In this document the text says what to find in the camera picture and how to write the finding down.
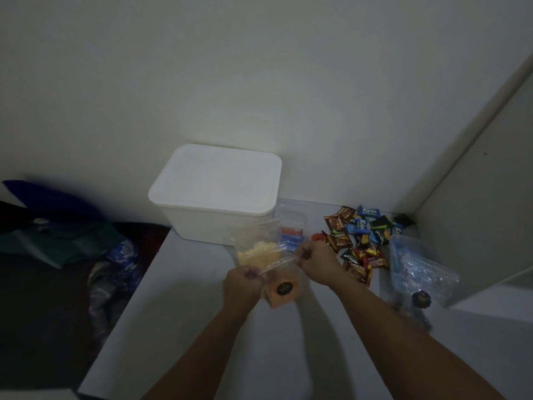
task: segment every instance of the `forearm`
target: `forearm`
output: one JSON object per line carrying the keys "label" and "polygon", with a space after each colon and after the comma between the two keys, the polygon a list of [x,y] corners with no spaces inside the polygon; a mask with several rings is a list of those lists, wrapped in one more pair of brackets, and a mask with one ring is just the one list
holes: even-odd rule
{"label": "forearm", "polygon": [[503,398],[460,358],[348,274],[330,287],[394,398]]}
{"label": "forearm", "polygon": [[143,400],[212,399],[246,319],[222,310]]}

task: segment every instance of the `person's right hand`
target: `person's right hand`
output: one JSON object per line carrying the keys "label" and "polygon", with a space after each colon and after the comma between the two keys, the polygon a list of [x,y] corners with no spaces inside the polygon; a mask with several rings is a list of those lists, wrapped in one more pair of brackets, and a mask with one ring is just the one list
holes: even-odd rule
{"label": "person's right hand", "polygon": [[298,256],[296,260],[298,266],[311,280],[321,285],[331,286],[337,278],[342,278],[346,274],[337,261],[334,251],[323,241],[305,242],[294,254]]}

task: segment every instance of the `green fabric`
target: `green fabric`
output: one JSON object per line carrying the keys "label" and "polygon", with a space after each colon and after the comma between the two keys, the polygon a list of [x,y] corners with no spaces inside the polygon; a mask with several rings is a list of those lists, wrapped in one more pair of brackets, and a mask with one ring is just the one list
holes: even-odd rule
{"label": "green fabric", "polygon": [[126,240],[107,222],[47,223],[0,235],[0,253],[25,255],[62,268],[99,257]]}

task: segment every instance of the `person's left hand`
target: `person's left hand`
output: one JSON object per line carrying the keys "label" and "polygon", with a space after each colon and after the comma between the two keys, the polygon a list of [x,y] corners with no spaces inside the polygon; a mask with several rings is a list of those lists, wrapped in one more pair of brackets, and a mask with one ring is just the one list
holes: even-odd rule
{"label": "person's left hand", "polygon": [[244,321],[261,298],[264,280],[256,267],[242,266],[228,271],[223,283],[222,311]]}

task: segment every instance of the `hand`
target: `hand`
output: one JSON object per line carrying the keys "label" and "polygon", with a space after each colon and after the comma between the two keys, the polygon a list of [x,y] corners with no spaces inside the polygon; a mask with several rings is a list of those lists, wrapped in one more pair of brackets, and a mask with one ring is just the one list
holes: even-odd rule
{"label": "hand", "polygon": [[264,280],[256,267],[233,268],[223,282],[224,304],[222,311],[230,317],[244,321],[261,298]]}
{"label": "hand", "polygon": [[331,287],[332,283],[346,274],[337,261],[335,252],[323,241],[305,242],[294,254],[298,256],[298,266],[310,279],[321,285]]}

